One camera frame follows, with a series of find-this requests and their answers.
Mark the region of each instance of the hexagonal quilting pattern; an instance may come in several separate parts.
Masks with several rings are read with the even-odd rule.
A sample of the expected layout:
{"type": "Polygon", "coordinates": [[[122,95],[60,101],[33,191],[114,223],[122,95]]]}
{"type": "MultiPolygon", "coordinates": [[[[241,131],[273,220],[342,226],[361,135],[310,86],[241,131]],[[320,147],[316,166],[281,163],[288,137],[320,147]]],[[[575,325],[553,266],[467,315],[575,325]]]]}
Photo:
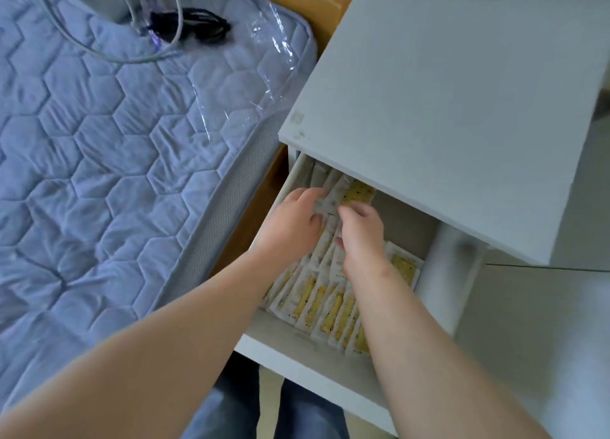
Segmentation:
{"type": "MultiPolygon", "coordinates": [[[[50,2],[88,45],[150,54],[128,25],[50,2]]],[[[250,161],[265,100],[296,83],[298,58],[313,64],[296,15],[280,29],[263,0],[183,3],[229,19],[227,42],[120,65],[69,43],[37,0],[0,0],[0,412],[151,311],[223,177],[250,161]]]]}

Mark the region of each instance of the left hand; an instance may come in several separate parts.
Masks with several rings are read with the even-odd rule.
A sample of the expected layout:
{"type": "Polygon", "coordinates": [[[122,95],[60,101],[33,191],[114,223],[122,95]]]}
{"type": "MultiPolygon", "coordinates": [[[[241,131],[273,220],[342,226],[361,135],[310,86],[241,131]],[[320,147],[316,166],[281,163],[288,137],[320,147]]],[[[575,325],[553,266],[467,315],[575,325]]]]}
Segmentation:
{"type": "Polygon", "coordinates": [[[281,265],[281,270],[309,254],[320,238],[322,215],[314,214],[321,188],[298,188],[265,221],[253,249],[281,265]]]}

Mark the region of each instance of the stack of packets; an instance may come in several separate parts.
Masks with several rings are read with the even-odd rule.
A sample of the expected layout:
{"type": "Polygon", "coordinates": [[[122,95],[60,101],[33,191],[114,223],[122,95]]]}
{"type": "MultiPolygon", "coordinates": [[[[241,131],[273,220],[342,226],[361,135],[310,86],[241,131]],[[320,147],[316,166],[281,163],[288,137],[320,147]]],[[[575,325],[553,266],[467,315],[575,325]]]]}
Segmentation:
{"type": "MultiPolygon", "coordinates": [[[[328,196],[316,207],[323,214],[323,230],[313,252],[286,269],[271,285],[261,308],[346,355],[369,356],[354,290],[345,277],[345,251],[337,246],[341,220],[337,206],[357,200],[370,204],[376,190],[360,180],[316,162],[310,186],[321,186],[328,196]]],[[[423,261],[392,242],[385,254],[404,280],[415,288],[423,261]]]]}

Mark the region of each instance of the cabinet top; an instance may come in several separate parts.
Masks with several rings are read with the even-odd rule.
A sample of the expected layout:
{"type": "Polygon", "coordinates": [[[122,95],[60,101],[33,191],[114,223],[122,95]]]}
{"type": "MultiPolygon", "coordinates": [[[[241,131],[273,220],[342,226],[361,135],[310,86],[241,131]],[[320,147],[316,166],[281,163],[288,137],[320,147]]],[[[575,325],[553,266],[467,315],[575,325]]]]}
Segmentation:
{"type": "Polygon", "coordinates": [[[280,140],[548,264],[610,0],[353,0],[280,140]]]}

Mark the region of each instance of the white drawer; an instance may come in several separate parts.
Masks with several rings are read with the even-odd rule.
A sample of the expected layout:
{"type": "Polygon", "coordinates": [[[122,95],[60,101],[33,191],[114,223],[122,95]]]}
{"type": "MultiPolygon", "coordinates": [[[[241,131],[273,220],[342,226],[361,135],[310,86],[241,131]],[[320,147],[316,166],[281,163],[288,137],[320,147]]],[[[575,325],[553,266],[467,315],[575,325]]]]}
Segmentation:
{"type": "MultiPolygon", "coordinates": [[[[288,193],[306,185],[313,164],[313,158],[301,153],[271,211],[288,193]]],[[[377,193],[373,205],[384,221],[386,239],[425,260],[416,294],[453,335],[486,246],[382,192],[377,193]]],[[[235,349],[396,434],[370,360],[346,357],[262,310],[256,311],[235,349]]]]}

